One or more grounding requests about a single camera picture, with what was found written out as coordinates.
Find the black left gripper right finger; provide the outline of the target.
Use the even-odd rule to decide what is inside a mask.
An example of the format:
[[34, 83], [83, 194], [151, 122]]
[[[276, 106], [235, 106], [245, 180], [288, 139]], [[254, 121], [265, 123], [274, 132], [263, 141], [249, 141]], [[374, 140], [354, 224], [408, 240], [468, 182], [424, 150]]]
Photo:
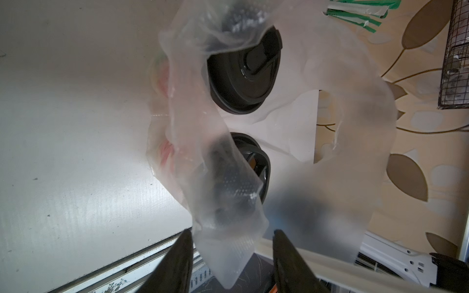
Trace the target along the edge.
[[278, 293], [329, 293], [282, 230], [272, 238], [274, 276]]

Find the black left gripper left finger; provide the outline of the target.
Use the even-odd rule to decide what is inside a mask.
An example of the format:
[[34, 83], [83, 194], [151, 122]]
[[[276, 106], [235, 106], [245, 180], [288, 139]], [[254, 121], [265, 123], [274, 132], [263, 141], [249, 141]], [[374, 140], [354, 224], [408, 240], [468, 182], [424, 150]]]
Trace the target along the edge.
[[190, 229], [184, 230], [138, 293], [188, 293], [194, 263]]

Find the red milk tea cup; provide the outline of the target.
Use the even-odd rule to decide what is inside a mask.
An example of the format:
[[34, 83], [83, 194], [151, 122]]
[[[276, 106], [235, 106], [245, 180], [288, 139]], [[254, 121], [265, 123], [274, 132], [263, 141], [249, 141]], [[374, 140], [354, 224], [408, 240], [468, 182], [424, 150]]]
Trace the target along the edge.
[[[256, 140], [249, 135], [243, 133], [231, 133], [231, 136], [239, 152], [263, 182], [263, 187], [260, 190], [259, 197], [261, 202], [264, 202], [267, 197], [271, 175], [270, 159], [261, 149], [260, 144], [258, 144]], [[167, 139], [163, 139], [162, 142], [157, 144], [157, 146], [153, 146], [147, 151], [153, 175], [170, 192], [173, 198], [176, 199], [176, 201], [182, 205], [185, 210], [189, 211], [190, 209], [187, 200], [174, 177], [172, 160], [173, 154], [174, 147]]]
[[234, 115], [255, 112], [271, 93], [280, 67], [282, 38], [279, 30], [269, 28], [259, 44], [246, 49], [212, 54], [203, 66], [207, 73], [192, 74], [177, 70], [173, 85], [194, 91], [194, 81], [208, 78], [213, 102]]

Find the clear plastic carrier bag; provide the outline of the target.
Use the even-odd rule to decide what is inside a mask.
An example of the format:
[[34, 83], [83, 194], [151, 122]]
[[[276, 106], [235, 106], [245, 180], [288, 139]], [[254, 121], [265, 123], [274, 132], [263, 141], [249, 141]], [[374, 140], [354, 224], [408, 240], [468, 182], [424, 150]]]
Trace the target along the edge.
[[[196, 249], [232, 288], [263, 238], [282, 230], [297, 248], [353, 262], [378, 198], [395, 137], [396, 107], [366, 47], [327, 1], [184, 1], [159, 35], [157, 91], [147, 151], [167, 139], [192, 217]], [[253, 113], [234, 115], [206, 93], [173, 85], [177, 70], [207, 73], [212, 55], [259, 44], [279, 30], [274, 87]], [[263, 182], [231, 133], [254, 138], [271, 162]]]

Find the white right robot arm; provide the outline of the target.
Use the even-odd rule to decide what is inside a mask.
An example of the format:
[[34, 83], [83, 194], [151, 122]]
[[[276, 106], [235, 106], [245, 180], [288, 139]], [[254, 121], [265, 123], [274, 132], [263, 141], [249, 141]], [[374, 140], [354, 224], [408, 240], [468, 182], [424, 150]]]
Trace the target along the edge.
[[439, 253], [411, 250], [372, 232], [365, 233], [355, 264], [428, 288], [452, 293], [469, 291], [466, 262]]

